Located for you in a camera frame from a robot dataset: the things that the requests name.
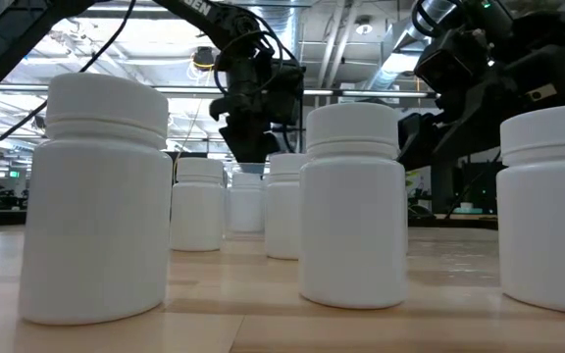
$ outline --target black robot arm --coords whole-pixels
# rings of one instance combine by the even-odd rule
[[[0,14],[0,82],[58,21],[105,1],[15,0]],[[225,98],[212,105],[211,113],[217,119],[229,113],[229,126],[222,134],[239,162],[264,162],[268,153],[278,150],[276,140],[267,133],[270,122],[293,124],[297,119],[303,70],[297,63],[273,63],[274,48],[264,44],[258,18],[245,9],[208,0],[154,1],[197,26],[223,50],[224,62],[217,63],[216,70],[227,73],[229,87]],[[292,104],[285,109],[272,107],[263,89],[282,93],[286,103]],[[229,100],[238,103],[229,104]],[[271,114],[272,109],[282,112]]]
[[[513,19],[501,0],[451,2],[458,25],[428,31],[434,41],[415,69],[441,94],[442,113],[399,123],[407,170],[496,147],[503,121],[565,105],[565,13]]]

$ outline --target black cable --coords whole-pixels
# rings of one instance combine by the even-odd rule
[[[217,85],[217,88],[219,88],[220,91],[222,91],[222,93],[226,96],[228,95],[228,91],[222,86],[222,84],[220,83],[220,77],[219,77],[219,63],[222,60],[222,57],[224,56],[224,53],[231,48],[233,45],[235,45],[236,43],[238,43],[241,40],[245,40],[248,37],[251,36],[256,36],[256,35],[267,35],[272,37],[273,39],[275,39],[277,41],[277,43],[279,44],[279,51],[282,52],[283,51],[283,44],[281,43],[281,41],[276,37],[276,35],[271,35],[269,32],[265,31],[265,30],[255,30],[255,31],[251,31],[251,32],[247,32],[245,34],[242,34],[240,36],[238,36],[237,38],[231,40],[225,47],[224,49],[222,49],[220,51],[220,54],[217,56],[217,59],[215,60],[215,69],[213,70],[213,79],[215,80],[215,85]],[[261,84],[258,88],[253,89],[252,91],[246,93],[248,95],[250,94],[254,94],[256,92],[260,92],[263,89],[265,89],[265,87],[267,87],[270,83],[272,83],[272,81],[276,78],[276,76],[278,76],[278,74],[281,72],[281,70],[283,69],[283,60],[279,60],[279,66],[276,70],[276,73],[273,74],[270,79],[268,79],[265,83]]]
[[[295,153],[293,148],[291,148],[291,143],[289,143],[289,136],[287,136],[286,124],[282,124],[282,140],[284,140],[284,145],[289,153]]]
[[[413,10],[411,12],[411,23],[413,24],[413,27],[418,29],[418,31],[420,31],[425,36],[437,38],[443,34],[443,29],[435,20],[433,20],[433,18],[431,18],[429,13],[426,12],[424,7],[422,6],[424,4],[424,1],[425,0],[418,0],[416,5],[413,7]],[[461,11],[461,13],[465,15],[465,9],[463,3],[460,0],[445,1],[456,6],[457,10]],[[420,24],[420,22],[418,21],[418,15],[420,15],[424,19],[424,21],[431,26],[431,30],[426,29],[423,25]]]
[[[433,21],[429,14],[427,14],[427,12],[424,10],[424,7],[422,6],[423,4],[424,0],[418,0],[418,2],[413,6],[413,10],[411,11],[411,24],[413,24],[413,27],[418,29],[418,31],[425,36],[437,38],[439,37],[439,34],[437,33],[437,23]],[[424,21],[426,21],[427,24],[431,26],[432,30],[426,29],[423,25],[420,24],[420,22],[418,22],[418,15],[420,15],[424,19]]]
[[[215,69],[213,71],[213,79],[215,80],[215,85],[217,85],[217,88],[219,88],[219,90],[224,94],[224,95],[228,95],[228,91],[222,86],[220,79],[219,79],[219,71],[218,71],[218,66],[219,63],[221,61],[221,58],[224,56],[224,53],[231,48],[233,45],[236,45],[237,42],[241,41],[241,40],[245,40],[248,37],[254,36],[254,35],[262,35],[262,36],[269,36],[272,39],[274,39],[274,41],[276,42],[278,49],[279,49],[279,53],[281,55],[281,57],[279,58],[279,65],[276,69],[276,72],[270,77],[270,79],[268,79],[265,83],[261,84],[260,87],[254,89],[253,91],[247,93],[247,94],[254,94],[256,92],[262,91],[263,89],[265,89],[270,83],[272,83],[272,81],[274,81],[274,79],[276,79],[276,77],[279,75],[279,73],[281,72],[281,70],[283,69],[283,63],[284,63],[284,57],[283,57],[283,52],[285,52],[290,60],[293,62],[293,64],[299,68],[300,67],[300,63],[298,62],[298,60],[295,58],[295,56],[293,55],[293,53],[291,53],[291,51],[289,49],[287,49],[283,43],[281,42],[281,40],[278,38],[278,36],[276,35],[276,33],[274,32],[274,30],[272,29],[272,27],[270,26],[270,24],[267,23],[267,21],[265,21],[265,19],[263,19],[262,17],[252,13],[251,11],[244,9],[242,7],[239,6],[235,6],[235,5],[230,5],[230,4],[226,4],[225,6],[229,6],[229,7],[234,7],[239,11],[244,12],[247,16],[258,20],[261,24],[263,24],[263,26],[265,27],[265,30],[254,30],[251,32],[247,32],[245,34],[240,35],[239,37],[231,40],[231,42],[229,42],[226,47],[224,47],[221,51],[220,54],[217,56],[216,59],[216,63],[215,63]]]
[[[450,219],[450,215],[452,215],[452,213],[455,211],[455,209],[457,208],[457,205],[459,205],[461,203],[461,201],[463,200],[464,197],[466,197],[466,194],[470,191],[470,189],[472,188],[472,186],[475,184],[475,182],[477,182],[482,176],[484,176],[485,174],[489,173],[491,171],[491,169],[494,166],[494,163],[496,163],[498,161],[498,158],[500,158],[500,151],[498,151],[498,154],[496,154],[496,157],[494,157],[493,160],[491,160],[491,162],[488,162],[488,167],[485,168],[483,171],[481,171],[477,176],[475,176],[472,180],[470,180],[470,183],[468,183],[464,188],[463,191],[461,192],[461,194],[459,194],[459,196],[457,197],[457,199],[455,199],[455,201],[452,203],[452,205],[450,206],[450,210],[448,210],[448,213],[446,214],[446,216],[444,217],[445,220],[449,220]]]
[[[83,73],[86,70],[88,70],[88,68],[90,68],[96,61],[97,59],[99,59],[99,57],[104,54],[104,52],[108,49],[108,47],[110,47],[115,40],[117,39],[117,37],[119,36],[119,34],[121,34],[121,32],[124,30],[124,28],[126,27],[126,23],[128,22],[128,19],[130,17],[130,15],[132,14],[132,10],[134,9],[134,5],[136,4],[136,0],[130,0],[129,2],[129,6],[128,6],[128,10],[126,11],[126,14],[124,15],[124,19],[122,20],[122,23],[120,24],[119,28],[117,28],[117,30],[115,31],[115,33],[110,37],[110,39],[108,39],[108,41],[97,51],[97,53],[95,53],[92,58],[90,58],[90,60],[86,63],[86,65],[84,65],[80,70],[79,73]],[[19,127],[25,125],[27,122],[29,122],[32,118],[34,118],[38,113],[40,113],[43,109],[45,109],[45,107],[47,106],[47,100],[45,100],[43,103],[41,103],[38,107],[36,107],[33,111],[31,111],[25,118],[23,118],[20,122],[16,123],[14,126],[10,127],[6,132],[2,133],[0,136],[0,142],[3,141],[4,139],[6,139],[8,136],[10,136],[13,132],[15,132],[17,129],[19,129]]]

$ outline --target workbench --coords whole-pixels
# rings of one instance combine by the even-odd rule
[[[502,295],[495,231],[411,228],[409,240],[409,298],[390,309],[309,302],[297,262],[242,237],[221,252],[173,252],[166,300],[147,313],[47,327],[17,316],[23,228],[0,227],[0,352],[565,353],[565,314]]]

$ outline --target white jar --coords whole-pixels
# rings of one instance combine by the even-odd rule
[[[57,76],[34,150],[21,317],[74,325],[135,315],[165,297],[172,160],[168,102],[112,76]]]
[[[180,158],[172,197],[172,249],[212,251],[224,235],[224,164]]]
[[[406,296],[406,199],[398,113],[370,103],[307,118],[300,171],[300,293],[343,308],[383,308]]]
[[[500,280],[518,300],[565,311],[565,107],[500,126]]]
[[[234,232],[262,232],[263,181],[258,174],[235,173],[232,176],[229,214],[230,229]]]
[[[304,154],[270,157],[266,189],[265,252],[277,259],[297,260],[300,252],[300,168]]]

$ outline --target jar lid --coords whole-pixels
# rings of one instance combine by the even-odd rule
[[[270,174],[299,174],[300,168],[308,162],[302,153],[284,153],[270,156]]]
[[[178,159],[176,178],[182,177],[215,177],[222,180],[224,164],[208,158],[185,157]]]
[[[235,173],[232,175],[232,186],[263,187],[261,175],[252,173]]]
[[[500,151],[510,153],[565,146],[565,106],[513,117],[500,125]]]
[[[49,84],[45,123],[100,120],[152,130],[167,138],[169,104],[157,90],[129,79],[64,74]]]
[[[375,103],[342,103],[318,108],[307,118],[307,148],[330,142],[377,142],[398,148],[400,115]]]

